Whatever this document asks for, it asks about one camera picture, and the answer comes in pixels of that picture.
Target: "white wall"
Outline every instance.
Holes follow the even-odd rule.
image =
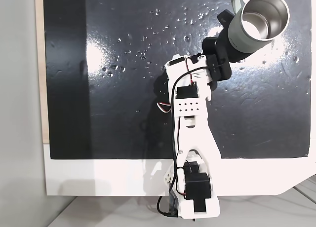
[[[0,0],[0,226],[48,226],[72,200],[45,194],[35,0]]]

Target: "stainless steel cup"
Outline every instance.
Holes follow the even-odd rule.
[[[228,28],[231,45],[253,53],[282,34],[290,19],[284,0],[232,0],[235,17]]]

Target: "white frame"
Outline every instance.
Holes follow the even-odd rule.
[[[313,2],[315,0],[312,0],[312,16],[316,11]],[[314,28],[315,21],[312,21],[312,29]],[[316,51],[314,39],[315,32],[312,32],[312,52]],[[312,57],[312,78],[315,77],[315,61]],[[212,172],[216,179],[214,190],[218,196],[277,195],[316,174],[316,81],[312,80],[311,86],[309,156],[286,159],[221,159],[218,170]],[[168,195],[163,175],[171,160],[53,160],[50,159],[49,144],[44,144],[43,148],[47,195]]]

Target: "wire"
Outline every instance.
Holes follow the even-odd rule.
[[[165,103],[165,102],[158,102],[160,105],[166,105],[166,106],[171,106],[171,104],[169,103]]]
[[[303,195],[304,197],[306,197],[309,201],[311,201],[312,203],[316,204],[316,201],[314,201],[311,197],[307,196],[305,193],[303,193],[301,190],[299,190],[296,186],[293,187],[295,190],[297,190],[301,195]]]
[[[187,57],[186,60],[185,60],[187,71],[189,72],[189,66],[188,66],[187,59],[190,59],[191,61],[192,61],[192,59],[190,57]],[[190,84],[193,85],[192,74],[191,73],[190,73]]]
[[[158,103],[157,103],[157,107],[158,107],[162,112],[164,112],[164,113],[166,114],[166,113],[168,113],[168,112],[171,111],[171,109],[169,109],[169,110],[164,110],[164,109],[161,107],[160,103],[161,103],[161,102],[158,102]]]
[[[192,173],[192,166],[190,165],[190,162],[188,162],[187,160],[186,160],[186,162],[189,164],[190,171],[191,171],[191,173]]]
[[[160,214],[162,214],[162,215],[164,215],[164,216],[167,216],[167,215],[168,215],[167,212],[163,212],[163,211],[160,210],[159,205],[160,205],[161,199],[162,199],[162,196],[160,196],[160,197],[158,198],[158,201],[157,201],[157,210],[158,210],[158,212],[159,212]]]
[[[181,76],[178,77],[178,79],[176,79],[176,81],[174,82],[173,84],[173,87],[172,87],[172,91],[171,91],[171,117],[172,117],[172,154],[173,154],[173,166],[174,166],[174,175],[173,175],[173,178],[172,178],[172,182],[171,182],[171,185],[169,187],[169,194],[171,194],[171,190],[174,186],[174,183],[177,179],[177,159],[176,159],[176,154],[175,154],[175,141],[174,141],[174,130],[175,130],[175,122],[174,122],[174,91],[175,91],[175,88],[176,88],[176,85],[177,83],[186,75],[190,74],[190,73],[193,73],[193,72],[196,72],[198,70],[202,70],[202,69],[208,69],[208,67],[200,67],[200,68],[195,68],[191,71],[188,71],[184,74],[182,74]],[[162,212],[160,211],[159,209],[159,204],[160,204],[160,201],[161,201],[161,197],[159,197],[158,199],[158,202],[157,202],[157,210],[159,211],[160,214],[166,216],[167,214],[165,212]]]

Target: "cup rim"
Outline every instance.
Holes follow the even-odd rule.
[[[271,40],[274,40],[276,37],[278,37],[279,35],[281,35],[287,28],[288,24],[289,24],[289,21],[290,21],[290,10],[288,8],[288,5],[286,3],[285,0],[281,0],[281,2],[284,4],[284,6],[286,7],[286,12],[287,12],[287,21],[286,21],[286,25],[284,27],[284,29],[277,35],[277,36],[274,36],[273,38],[261,38],[261,39],[257,39],[257,38],[254,38],[252,37],[250,34],[247,33],[247,31],[245,30],[244,28],[244,25],[243,25],[243,19],[242,19],[242,15],[243,15],[243,11],[247,5],[247,2],[246,4],[242,7],[241,9],[241,13],[240,13],[240,22],[241,22],[241,28],[242,28],[242,31],[251,39],[257,41],[257,42],[267,42],[267,41],[271,41]]]

